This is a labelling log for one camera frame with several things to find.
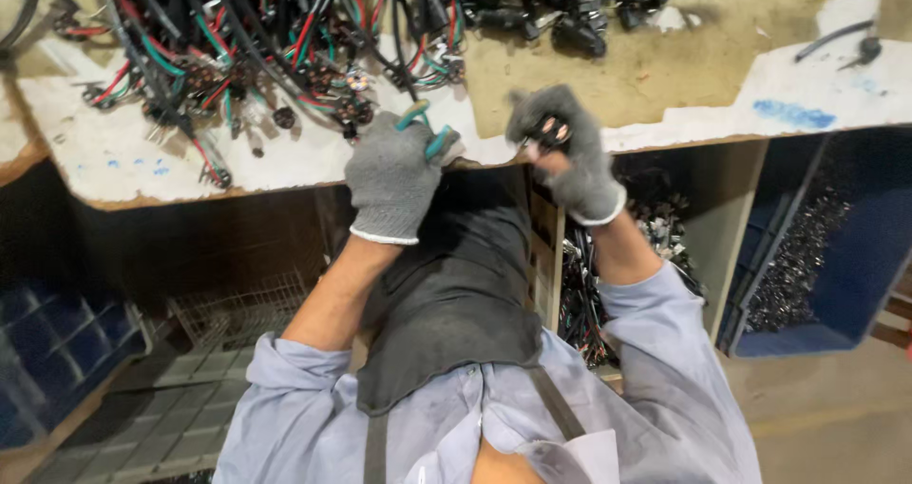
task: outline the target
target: concrete floor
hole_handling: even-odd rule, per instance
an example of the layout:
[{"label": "concrete floor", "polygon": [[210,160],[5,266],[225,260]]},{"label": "concrete floor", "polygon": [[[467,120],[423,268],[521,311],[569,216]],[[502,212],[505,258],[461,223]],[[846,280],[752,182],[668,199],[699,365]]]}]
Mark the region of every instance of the concrete floor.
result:
[{"label": "concrete floor", "polygon": [[912,482],[912,361],[873,338],[854,351],[722,358],[768,484]]}]

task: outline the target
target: hand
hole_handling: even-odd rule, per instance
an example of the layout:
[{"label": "hand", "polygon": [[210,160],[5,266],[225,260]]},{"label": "hand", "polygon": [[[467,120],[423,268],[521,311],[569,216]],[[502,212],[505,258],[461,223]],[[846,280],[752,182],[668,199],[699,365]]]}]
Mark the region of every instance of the hand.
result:
[{"label": "hand", "polygon": [[374,117],[345,166],[351,205],[358,209],[351,232],[383,244],[414,245],[418,227],[440,182],[439,160],[425,160],[434,134],[425,124],[396,131],[397,115]]},{"label": "hand", "polygon": [[599,126],[583,110],[566,85],[555,85],[530,94],[510,92],[513,115],[506,137],[522,142],[526,134],[546,115],[555,115],[570,128],[566,155],[560,151],[541,154],[535,142],[529,144],[529,158],[547,172],[544,184],[554,200],[583,226],[602,226],[624,209],[627,190],[611,175],[611,158],[602,150]]}]

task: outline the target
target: light blue shirt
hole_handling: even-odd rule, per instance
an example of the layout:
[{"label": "light blue shirt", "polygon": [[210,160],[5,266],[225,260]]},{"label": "light blue shirt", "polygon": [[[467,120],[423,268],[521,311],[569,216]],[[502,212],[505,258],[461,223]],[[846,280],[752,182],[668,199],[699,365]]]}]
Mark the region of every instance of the light blue shirt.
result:
[{"label": "light blue shirt", "polygon": [[[587,435],[567,443],[522,369],[469,364],[430,380],[389,413],[387,482],[468,483],[482,435],[519,452],[545,482],[759,483],[757,455],[701,322],[702,300],[674,268],[600,285],[624,395],[572,347],[541,334],[541,365]],[[368,417],[356,408],[350,351],[268,333],[213,482],[364,482]]]}]

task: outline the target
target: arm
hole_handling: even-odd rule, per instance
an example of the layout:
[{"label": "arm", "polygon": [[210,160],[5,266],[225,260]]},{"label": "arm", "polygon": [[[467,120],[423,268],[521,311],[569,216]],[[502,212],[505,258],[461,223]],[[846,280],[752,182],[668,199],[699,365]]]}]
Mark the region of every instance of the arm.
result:
[{"label": "arm", "polygon": [[513,100],[511,140],[522,140],[543,114],[559,115],[570,127],[566,155],[540,154],[531,144],[529,157],[546,171],[554,198],[591,228],[602,303],[612,317],[605,333],[619,342],[612,345],[619,348],[624,398],[715,481],[760,482],[751,433],[703,330],[703,301],[623,211],[627,196],[610,175],[594,120],[565,86]]},{"label": "arm", "polygon": [[418,243],[439,183],[439,163],[424,157],[430,129],[415,124],[399,132],[398,121],[378,114],[346,165],[358,209],[352,236],[282,337],[268,332],[257,341],[247,368],[251,386],[234,410],[213,482],[300,480],[324,427],[345,398],[354,400],[354,381],[340,378],[361,313],[402,245]]},{"label": "arm", "polygon": [[342,253],[316,283],[282,339],[322,351],[350,349],[374,282],[400,253],[398,245],[348,237]]}]

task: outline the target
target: blue ink stain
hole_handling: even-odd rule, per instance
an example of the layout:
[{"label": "blue ink stain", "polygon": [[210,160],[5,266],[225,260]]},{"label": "blue ink stain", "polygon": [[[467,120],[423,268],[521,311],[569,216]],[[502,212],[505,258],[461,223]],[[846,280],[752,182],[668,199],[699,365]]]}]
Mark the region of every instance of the blue ink stain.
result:
[{"label": "blue ink stain", "polygon": [[820,110],[808,110],[799,104],[786,104],[775,100],[758,100],[753,102],[753,109],[764,119],[775,119],[791,124],[796,128],[827,128],[836,120],[835,115]]}]

